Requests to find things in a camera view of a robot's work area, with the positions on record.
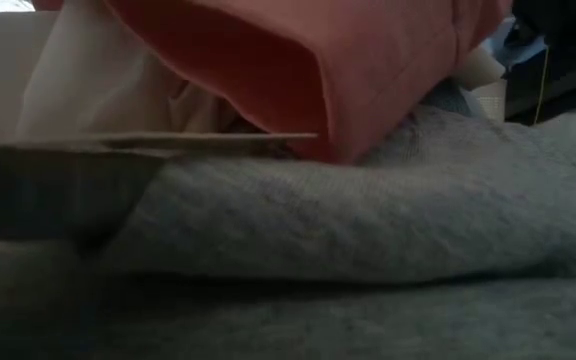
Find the gray fabric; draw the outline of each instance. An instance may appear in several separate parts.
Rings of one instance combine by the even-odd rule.
[[[171,163],[69,245],[0,248],[0,359],[576,359],[576,150],[520,126],[420,107],[357,167]]]

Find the pink fabric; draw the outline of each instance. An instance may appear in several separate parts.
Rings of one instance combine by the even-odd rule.
[[[511,0],[106,0],[183,78],[348,163],[492,32]]]

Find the yellow string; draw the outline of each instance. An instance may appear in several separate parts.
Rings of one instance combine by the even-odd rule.
[[[535,122],[533,126],[537,125],[539,121],[539,113],[541,112],[541,105],[544,102],[544,91],[546,89],[546,75],[548,74],[548,58],[550,57],[550,47],[546,47],[546,55],[544,57],[544,69],[541,73],[541,89],[539,90],[539,101],[537,102],[537,111],[535,112]]]

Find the gray blanket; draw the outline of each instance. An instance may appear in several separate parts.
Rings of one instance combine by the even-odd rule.
[[[576,359],[576,149],[431,104],[356,167],[157,167],[83,265],[4,246],[0,358]]]

